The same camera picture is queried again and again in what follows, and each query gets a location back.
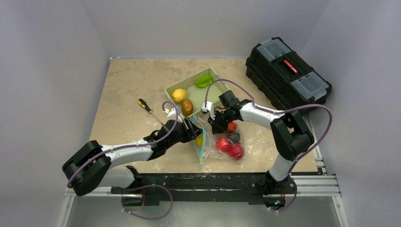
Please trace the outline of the red fake tomato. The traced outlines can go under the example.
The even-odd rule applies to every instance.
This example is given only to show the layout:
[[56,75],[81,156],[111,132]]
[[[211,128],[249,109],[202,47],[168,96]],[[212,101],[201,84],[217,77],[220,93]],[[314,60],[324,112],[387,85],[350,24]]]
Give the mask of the red fake tomato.
[[227,138],[218,138],[216,140],[216,149],[217,151],[227,153],[228,149],[231,146],[231,143],[228,141]]

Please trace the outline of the clear zip top bag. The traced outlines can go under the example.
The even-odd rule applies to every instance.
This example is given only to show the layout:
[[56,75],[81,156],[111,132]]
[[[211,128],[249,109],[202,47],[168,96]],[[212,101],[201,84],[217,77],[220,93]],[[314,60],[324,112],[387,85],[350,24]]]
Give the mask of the clear zip top bag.
[[213,134],[209,123],[194,116],[192,122],[201,129],[201,135],[192,141],[203,165],[207,159],[239,161],[245,157],[244,137],[236,122],[228,124],[228,130]]

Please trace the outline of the brown fake kiwi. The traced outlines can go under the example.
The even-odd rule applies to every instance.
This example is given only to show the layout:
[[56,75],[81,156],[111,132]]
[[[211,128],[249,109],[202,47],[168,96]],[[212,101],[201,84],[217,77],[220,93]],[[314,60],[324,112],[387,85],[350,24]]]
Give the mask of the brown fake kiwi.
[[193,103],[190,99],[185,99],[181,102],[181,109],[184,116],[190,116],[193,111]]

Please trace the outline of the yellow fake lemon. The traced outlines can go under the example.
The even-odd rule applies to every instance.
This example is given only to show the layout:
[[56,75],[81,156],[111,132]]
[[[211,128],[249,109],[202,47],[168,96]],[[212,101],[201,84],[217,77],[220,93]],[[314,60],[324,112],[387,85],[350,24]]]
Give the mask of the yellow fake lemon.
[[173,102],[176,104],[183,102],[186,99],[186,97],[187,97],[187,90],[181,88],[175,89],[171,94],[171,98]]

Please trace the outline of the green fake lime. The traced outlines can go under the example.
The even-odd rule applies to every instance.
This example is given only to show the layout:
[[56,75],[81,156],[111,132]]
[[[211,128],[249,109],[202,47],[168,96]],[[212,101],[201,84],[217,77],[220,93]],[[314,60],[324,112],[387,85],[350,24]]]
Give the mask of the green fake lime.
[[214,78],[211,75],[203,75],[196,80],[195,85],[196,85],[196,87],[203,88],[203,87],[207,87],[213,81],[214,81]]

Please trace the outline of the yellow fake pepper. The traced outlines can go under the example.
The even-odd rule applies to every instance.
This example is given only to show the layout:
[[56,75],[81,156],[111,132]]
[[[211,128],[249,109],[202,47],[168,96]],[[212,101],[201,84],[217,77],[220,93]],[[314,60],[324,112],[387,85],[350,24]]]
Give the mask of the yellow fake pepper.
[[202,147],[202,146],[203,146],[203,134],[201,134],[199,137],[197,137],[197,138],[195,139],[195,144],[196,144],[198,147]]

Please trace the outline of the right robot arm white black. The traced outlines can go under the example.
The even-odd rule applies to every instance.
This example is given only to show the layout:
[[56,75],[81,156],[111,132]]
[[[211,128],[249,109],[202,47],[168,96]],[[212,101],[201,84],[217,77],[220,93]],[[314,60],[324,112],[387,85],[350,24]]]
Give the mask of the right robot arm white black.
[[209,114],[213,134],[226,132],[233,121],[251,122],[271,130],[278,155],[265,175],[264,194],[278,192],[289,180],[297,158],[314,144],[302,115],[299,111],[275,114],[249,99],[239,100],[231,90],[219,99],[224,107],[222,111],[215,110],[212,102],[201,105],[202,112]]

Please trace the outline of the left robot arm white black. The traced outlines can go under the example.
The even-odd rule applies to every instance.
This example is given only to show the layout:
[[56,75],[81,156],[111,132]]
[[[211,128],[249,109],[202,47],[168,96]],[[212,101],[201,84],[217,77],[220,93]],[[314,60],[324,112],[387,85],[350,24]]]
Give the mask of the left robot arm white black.
[[77,196],[86,195],[100,186],[112,168],[159,158],[175,144],[193,141],[201,134],[202,128],[185,117],[182,122],[168,120],[159,130],[132,143],[101,145],[97,140],[88,141],[62,166],[67,187]]

